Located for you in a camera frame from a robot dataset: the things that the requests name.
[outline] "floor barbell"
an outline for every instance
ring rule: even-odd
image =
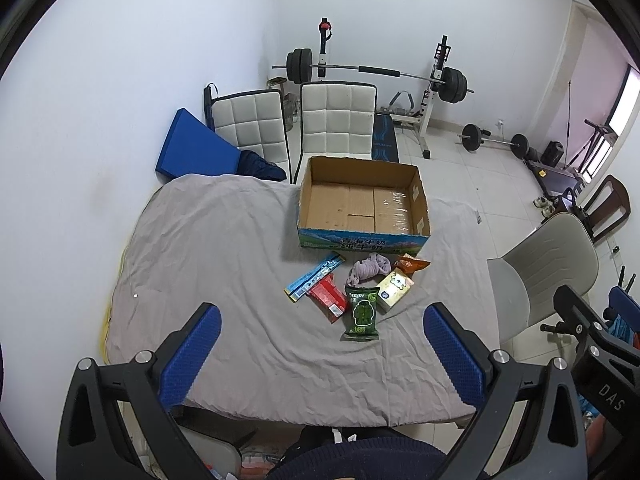
[[[274,69],[287,69],[287,79],[295,84],[306,83],[311,81],[311,74],[314,68],[338,68],[342,70],[357,70],[358,72],[386,75],[391,77],[411,77],[423,81],[429,81],[438,85],[438,95],[447,103],[457,103],[466,97],[467,93],[474,93],[466,85],[466,77],[460,70],[450,67],[444,67],[442,70],[442,78],[423,77],[420,75],[407,74],[399,70],[391,70],[388,68],[379,68],[376,66],[364,65],[334,65],[334,64],[315,64],[310,48],[297,48],[293,52],[287,54],[286,65],[274,65]]]
[[[480,147],[480,144],[486,140],[510,146],[513,155],[517,156],[520,160],[525,158],[529,151],[529,139],[523,134],[515,134],[511,137],[510,142],[507,140],[488,139],[487,137],[490,135],[491,132],[488,130],[481,130],[475,124],[468,124],[462,130],[462,133],[459,134],[459,137],[462,139],[462,145],[468,152],[474,152]]]

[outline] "green snack package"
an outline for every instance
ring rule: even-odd
[[[345,339],[353,341],[377,341],[376,301],[380,287],[346,286],[344,291],[351,305],[353,326],[344,333]]]

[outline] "sneaker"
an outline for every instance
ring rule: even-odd
[[[555,210],[556,208],[553,207],[552,205],[547,205],[542,208],[542,216],[545,218],[549,218],[554,213]]]
[[[546,199],[544,196],[539,196],[537,199],[533,201],[533,205],[539,207],[540,209],[548,207],[551,205],[551,202]]]

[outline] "metal screw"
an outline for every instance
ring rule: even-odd
[[[564,359],[562,359],[561,357],[556,357],[554,359],[554,366],[558,370],[564,370],[566,368],[566,361]]]
[[[89,359],[88,357],[80,359],[78,361],[78,370],[88,370],[89,368],[91,368],[91,364],[91,359]]]
[[[136,362],[140,364],[148,363],[151,361],[153,354],[149,350],[141,350],[136,354]]]
[[[505,364],[505,362],[511,359],[511,357],[509,356],[509,353],[504,350],[496,350],[494,352],[494,359],[499,363]]]

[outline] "gray tablecloth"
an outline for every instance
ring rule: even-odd
[[[299,188],[252,177],[187,175],[164,186],[142,213],[113,295],[110,362],[156,349],[204,301],[223,329],[187,403],[233,418],[324,426],[397,426],[450,420],[463,404],[422,330],[425,307],[442,301],[489,349],[498,347],[494,296],[470,206],[430,199],[432,261],[388,314],[380,340],[341,340],[309,298],[283,288],[327,251],[300,248]],[[334,272],[343,286],[343,253]]]

